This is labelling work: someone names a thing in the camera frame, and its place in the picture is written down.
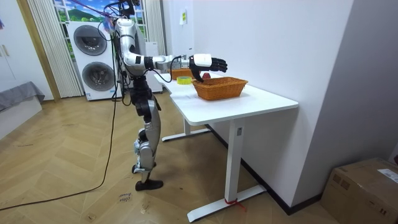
table top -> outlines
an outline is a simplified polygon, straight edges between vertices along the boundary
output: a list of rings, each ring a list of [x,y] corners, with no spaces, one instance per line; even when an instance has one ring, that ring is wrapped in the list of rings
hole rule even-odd
[[[170,74],[161,75],[165,80],[170,80]],[[168,89],[174,105],[192,126],[245,118],[299,106],[296,101],[260,90],[248,85],[249,83],[244,87],[240,97],[207,101],[198,96],[192,84],[179,85],[175,80],[166,83],[158,75],[155,77]],[[211,73],[211,77],[221,76]]]

humanoid robot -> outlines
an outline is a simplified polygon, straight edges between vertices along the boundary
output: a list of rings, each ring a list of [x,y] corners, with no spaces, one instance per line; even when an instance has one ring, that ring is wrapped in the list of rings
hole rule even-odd
[[[130,6],[129,9],[122,8],[126,3]],[[139,0],[119,0],[116,4],[119,4],[119,11],[124,16],[114,21],[113,44],[117,53],[116,61],[120,65],[122,78],[129,77],[132,80],[132,86],[122,91],[130,93],[131,103],[136,107],[138,115],[144,117],[144,128],[139,130],[138,139],[134,143],[138,159],[132,171],[142,175],[141,180],[136,184],[136,191],[159,189],[163,186],[163,182],[151,180],[149,176],[156,165],[156,149],[160,139],[158,110],[161,108],[148,87],[146,72],[154,69],[189,68],[194,78],[203,82],[200,71],[225,72],[227,64],[222,59],[212,58],[210,54],[195,54],[189,58],[173,55],[156,57],[141,55],[145,47],[142,32],[133,20],[128,19],[129,15],[134,15],[132,5],[139,5]]]

table leg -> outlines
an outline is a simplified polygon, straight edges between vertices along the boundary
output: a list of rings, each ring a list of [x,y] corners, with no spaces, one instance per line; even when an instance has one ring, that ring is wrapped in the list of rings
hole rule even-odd
[[[244,118],[231,120],[229,123],[229,141],[228,141],[228,160],[226,165],[226,182],[225,182],[225,194],[224,198],[208,205],[202,206],[195,210],[192,210],[187,214],[189,222],[193,222],[201,217],[212,214],[231,206],[225,203],[238,202],[245,200],[249,197],[261,194],[266,189],[257,185],[250,189],[244,190],[238,193],[238,180],[239,180],[239,169],[241,166],[241,153],[243,147],[243,134],[244,134]]]
[[[205,128],[205,129],[201,129],[201,130],[196,130],[196,131],[191,131],[191,126],[188,124],[187,120],[185,120],[185,118],[183,118],[183,123],[184,123],[184,133],[181,134],[174,134],[172,136],[166,136],[162,138],[162,141],[169,141],[169,140],[174,140],[174,139],[180,139],[180,138],[185,138],[188,136],[194,136],[197,134],[202,134],[202,133],[208,133],[210,132],[210,129]]]

window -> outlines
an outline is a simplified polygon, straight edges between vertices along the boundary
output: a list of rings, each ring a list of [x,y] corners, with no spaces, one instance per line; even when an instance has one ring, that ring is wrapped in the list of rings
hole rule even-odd
[[[65,42],[69,46],[70,56],[73,61],[75,61],[75,55],[73,53],[72,45],[70,44],[69,34],[67,31],[67,27],[65,25],[66,21],[82,21],[82,22],[101,22],[103,21],[102,15],[99,15],[97,12],[92,11],[86,7],[83,7],[77,3],[74,3],[69,0],[53,0],[55,12],[57,12],[58,21],[60,23],[60,28],[63,32],[63,37],[65,38]],[[116,2],[115,0],[79,0],[81,3],[86,6],[92,7],[97,11],[102,12],[105,5]],[[144,20],[144,11],[142,10],[142,3],[140,6],[134,6],[134,10],[136,14],[131,16],[131,19],[136,22],[141,32],[144,34],[145,40],[147,40],[147,27]]]

cardboard box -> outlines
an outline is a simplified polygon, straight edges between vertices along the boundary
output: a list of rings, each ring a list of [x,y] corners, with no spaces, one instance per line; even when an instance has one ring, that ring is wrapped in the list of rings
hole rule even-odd
[[[396,224],[398,166],[370,159],[338,167],[329,177],[321,204],[341,224]]]

